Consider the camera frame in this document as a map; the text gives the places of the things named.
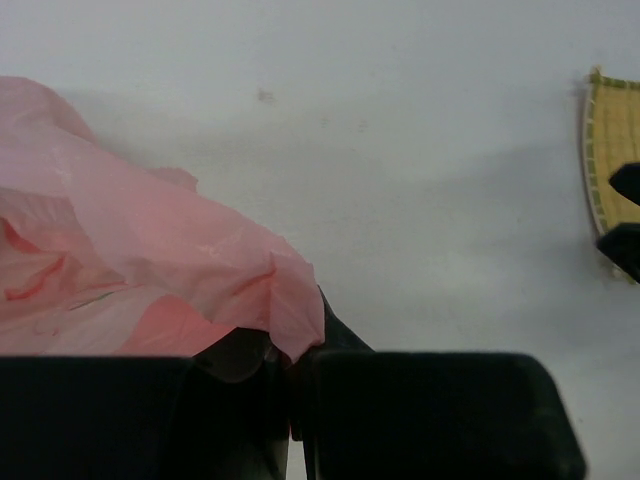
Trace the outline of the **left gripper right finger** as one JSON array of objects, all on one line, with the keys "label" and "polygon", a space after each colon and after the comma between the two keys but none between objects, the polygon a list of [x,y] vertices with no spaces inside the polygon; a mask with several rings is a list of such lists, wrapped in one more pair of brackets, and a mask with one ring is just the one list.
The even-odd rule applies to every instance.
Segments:
[{"label": "left gripper right finger", "polygon": [[331,308],[287,373],[311,479],[582,479],[545,366],[518,352],[376,351]]}]

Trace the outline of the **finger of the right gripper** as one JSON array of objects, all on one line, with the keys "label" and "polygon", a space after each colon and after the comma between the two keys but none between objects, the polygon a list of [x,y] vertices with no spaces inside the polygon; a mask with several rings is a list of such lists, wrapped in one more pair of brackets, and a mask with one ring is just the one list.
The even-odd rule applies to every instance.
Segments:
[{"label": "finger of the right gripper", "polygon": [[620,223],[596,242],[597,249],[636,283],[639,282],[639,238],[638,223]]},{"label": "finger of the right gripper", "polygon": [[609,178],[610,186],[636,205],[640,204],[640,163],[622,165]]}]

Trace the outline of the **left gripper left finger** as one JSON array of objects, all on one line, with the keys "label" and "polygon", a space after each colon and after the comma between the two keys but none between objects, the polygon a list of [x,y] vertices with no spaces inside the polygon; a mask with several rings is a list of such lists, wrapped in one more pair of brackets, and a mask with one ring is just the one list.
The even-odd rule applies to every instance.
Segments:
[{"label": "left gripper left finger", "polygon": [[5,479],[282,479],[279,351],[236,329],[193,357],[5,356]]}]

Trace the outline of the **yellow bamboo mat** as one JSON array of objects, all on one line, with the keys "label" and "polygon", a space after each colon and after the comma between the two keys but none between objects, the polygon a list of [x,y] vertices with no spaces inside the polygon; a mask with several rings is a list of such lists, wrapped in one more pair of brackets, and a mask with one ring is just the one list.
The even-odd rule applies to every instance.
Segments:
[{"label": "yellow bamboo mat", "polygon": [[581,163],[591,217],[598,236],[621,222],[639,221],[639,207],[614,191],[609,178],[639,160],[639,83],[604,75],[587,77]]}]

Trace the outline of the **pink plastic bag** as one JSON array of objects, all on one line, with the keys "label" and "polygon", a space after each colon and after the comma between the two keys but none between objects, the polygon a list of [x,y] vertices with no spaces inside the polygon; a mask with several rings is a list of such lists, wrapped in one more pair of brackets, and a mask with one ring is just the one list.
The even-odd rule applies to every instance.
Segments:
[{"label": "pink plastic bag", "polygon": [[321,344],[312,266],[176,168],[101,148],[48,87],[1,81],[1,351],[193,356],[233,329]]}]

